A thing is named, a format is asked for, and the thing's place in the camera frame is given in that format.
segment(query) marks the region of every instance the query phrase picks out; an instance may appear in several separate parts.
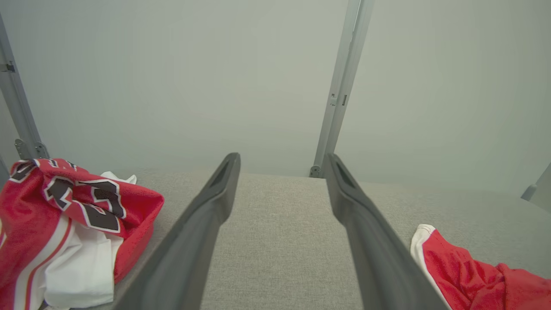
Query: gray fabric surface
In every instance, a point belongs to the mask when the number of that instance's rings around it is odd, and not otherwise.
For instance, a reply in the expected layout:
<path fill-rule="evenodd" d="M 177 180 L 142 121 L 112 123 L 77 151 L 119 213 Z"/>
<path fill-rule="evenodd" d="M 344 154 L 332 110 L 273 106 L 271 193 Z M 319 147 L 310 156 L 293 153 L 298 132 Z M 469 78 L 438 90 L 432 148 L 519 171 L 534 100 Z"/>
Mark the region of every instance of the gray fabric surface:
<path fill-rule="evenodd" d="M 146 251 L 115 286 L 115 298 L 211 172 L 133 173 L 139 185 L 166 201 Z M 431 224 L 475 259 L 551 277 L 551 213 L 527 201 L 477 191 L 361 186 L 407 247 L 418 224 Z M 202 309 L 362 309 L 348 239 L 332 215 L 325 180 L 241 174 L 233 211 L 218 235 Z"/>

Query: white fabric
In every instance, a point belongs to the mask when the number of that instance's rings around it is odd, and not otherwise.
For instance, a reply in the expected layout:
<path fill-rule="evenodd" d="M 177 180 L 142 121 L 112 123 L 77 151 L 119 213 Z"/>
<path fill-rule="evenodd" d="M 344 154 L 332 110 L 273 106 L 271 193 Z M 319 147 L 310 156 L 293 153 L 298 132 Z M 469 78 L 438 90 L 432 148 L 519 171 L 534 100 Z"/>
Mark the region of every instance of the white fabric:
<path fill-rule="evenodd" d="M 421 268 L 421 271 L 426 276 L 426 278 L 429 279 L 430 284 L 433 286 L 438 296 L 440 296 L 440 298 L 446 304 L 446 307 L 448 307 L 449 310 L 452 310 L 450 307 L 450 304 L 448 304 L 448 302 L 446 301 L 446 298 L 444 298 L 444 295 L 440 291 L 438 284 L 436 284 L 436 281 L 434 281 L 433 276 L 430 275 L 429 270 L 427 269 L 426 263 L 425 263 L 423 243 L 425 243 L 430 238 L 430 235 L 435 230 L 436 228 L 434 228 L 434 226 L 432 225 L 420 224 L 419 226 L 417 226 L 417 230 L 413 234 L 412 244 L 409 248 L 409 251 L 413 257 L 413 260 L 415 260 L 417 265 L 419 265 L 419 267 Z"/>
<path fill-rule="evenodd" d="M 73 221 L 67 249 L 45 272 L 51 306 L 85 308 L 113 301 L 113 269 L 123 238 Z"/>
<path fill-rule="evenodd" d="M 121 182 L 126 182 L 126 183 L 130 183 L 130 184 L 136 184 L 136 181 L 138 178 L 136 178 L 136 175 L 135 174 L 132 174 L 132 176 L 126 180 L 124 179 L 119 179 L 113 172 L 111 171 L 106 171 L 106 172 L 103 172 L 102 174 L 100 174 L 100 176 L 104 177 L 104 178 L 108 178 L 108 179 L 111 179 L 111 180 L 115 180 L 115 181 L 121 181 Z"/>
<path fill-rule="evenodd" d="M 56 307 L 56 306 L 47 306 L 43 310 L 69 310 L 67 307 Z"/>

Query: clothing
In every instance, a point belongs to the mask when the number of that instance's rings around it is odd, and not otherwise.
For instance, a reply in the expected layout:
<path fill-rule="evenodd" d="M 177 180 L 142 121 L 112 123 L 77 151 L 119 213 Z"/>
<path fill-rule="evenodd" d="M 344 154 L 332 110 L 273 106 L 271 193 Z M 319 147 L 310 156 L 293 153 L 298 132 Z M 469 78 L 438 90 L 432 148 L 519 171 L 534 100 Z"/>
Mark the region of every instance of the clothing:
<path fill-rule="evenodd" d="M 450 309 L 551 309 L 551 280 L 476 261 L 431 225 L 418 226 L 410 252 Z"/>
<path fill-rule="evenodd" d="M 35 310 L 44 297 L 64 307 L 112 301 L 163 197 L 63 159 L 18 161 L 10 175 L 0 193 L 0 309 Z"/>
<path fill-rule="evenodd" d="M 130 183 L 130 184 L 136 184 L 136 181 L 138 180 L 136 178 L 136 175 L 135 174 L 132 174 L 132 176 L 126 180 L 124 179 L 119 179 L 113 172 L 111 171 L 106 171 L 106 172 L 103 172 L 102 174 L 100 174 L 100 177 L 104 177 L 104 178 L 108 178 L 108 179 L 111 179 L 111 180 L 115 180 L 115 181 L 121 181 L 121 182 L 126 182 L 126 183 Z"/>

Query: gray wall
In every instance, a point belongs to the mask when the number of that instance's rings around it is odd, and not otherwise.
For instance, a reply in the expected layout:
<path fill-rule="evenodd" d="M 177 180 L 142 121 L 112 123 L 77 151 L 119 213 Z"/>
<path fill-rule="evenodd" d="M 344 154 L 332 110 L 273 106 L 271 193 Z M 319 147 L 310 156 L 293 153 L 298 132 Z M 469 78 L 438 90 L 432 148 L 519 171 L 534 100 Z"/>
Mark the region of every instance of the gray wall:
<path fill-rule="evenodd" d="M 0 90 L 0 157 L 2 157 L 8 171 L 12 164 L 19 160 L 19 155 L 14 146 L 17 138 L 19 138 L 17 129 L 15 129 L 8 105 Z"/>
<path fill-rule="evenodd" d="M 6 0 L 52 157 L 93 172 L 214 166 L 306 176 L 347 0 Z"/>
<path fill-rule="evenodd" d="M 376 1 L 336 153 L 362 181 L 520 197 L 551 162 L 551 1 Z"/>

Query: black number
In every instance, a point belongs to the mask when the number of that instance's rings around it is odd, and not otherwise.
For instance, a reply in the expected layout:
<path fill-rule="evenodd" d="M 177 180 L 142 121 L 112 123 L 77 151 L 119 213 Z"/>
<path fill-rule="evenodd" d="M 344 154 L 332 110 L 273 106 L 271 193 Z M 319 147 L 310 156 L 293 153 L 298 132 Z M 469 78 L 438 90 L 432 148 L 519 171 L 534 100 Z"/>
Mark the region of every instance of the black number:
<path fill-rule="evenodd" d="M 36 168 L 36 165 L 33 162 L 22 162 L 16 167 L 15 172 L 10 176 L 9 180 L 16 183 L 21 183 L 29 176 L 34 168 Z"/>
<path fill-rule="evenodd" d="M 67 161 L 67 163 L 71 166 L 71 168 L 73 168 L 75 171 L 77 171 L 77 165 L 73 164 L 70 161 Z"/>
<path fill-rule="evenodd" d="M 112 213 L 105 212 L 102 208 L 93 205 L 82 205 L 86 210 L 90 227 L 95 227 L 98 229 L 106 228 L 117 232 L 119 231 L 118 219 Z"/>
<path fill-rule="evenodd" d="M 54 177 L 48 187 L 44 190 L 46 199 L 54 199 L 56 205 L 63 211 L 71 204 L 67 200 L 67 195 L 73 188 L 73 182 L 66 178 Z"/>
<path fill-rule="evenodd" d="M 89 181 L 89 183 L 94 184 L 102 184 L 104 180 L 99 181 L 98 183 L 94 183 L 93 181 Z M 48 187 L 44 190 L 44 193 L 46 194 L 46 199 L 54 199 L 56 202 L 56 205 L 63 211 L 65 211 L 68 206 L 71 204 L 69 200 L 67 200 L 67 196 L 69 193 L 73 190 L 73 182 L 69 179 L 66 179 L 64 177 L 54 177 Z M 118 201 L 118 191 L 116 193 L 112 193 L 117 197 L 117 206 L 123 211 L 123 213 L 126 215 L 126 211 L 124 208 L 120 205 Z M 105 196 L 111 197 L 111 195 L 107 195 L 101 191 L 97 191 L 97 188 L 93 187 L 92 190 L 92 196 L 94 198 L 94 201 L 103 201 Z M 106 212 L 100 207 L 89 205 L 89 204 L 81 204 L 78 201 L 75 201 L 77 204 L 82 206 L 83 215 L 85 217 L 85 220 L 88 224 L 88 226 L 92 228 L 96 228 L 99 230 L 109 230 L 113 232 L 119 232 L 120 231 L 120 224 L 118 222 L 117 216 L 111 212 Z"/>
<path fill-rule="evenodd" d="M 94 202 L 105 201 L 109 204 L 109 212 L 119 218 L 126 217 L 126 210 L 121 205 L 118 184 L 111 180 L 81 181 L 78 185 L 86 184 L 92 187 Z"/>

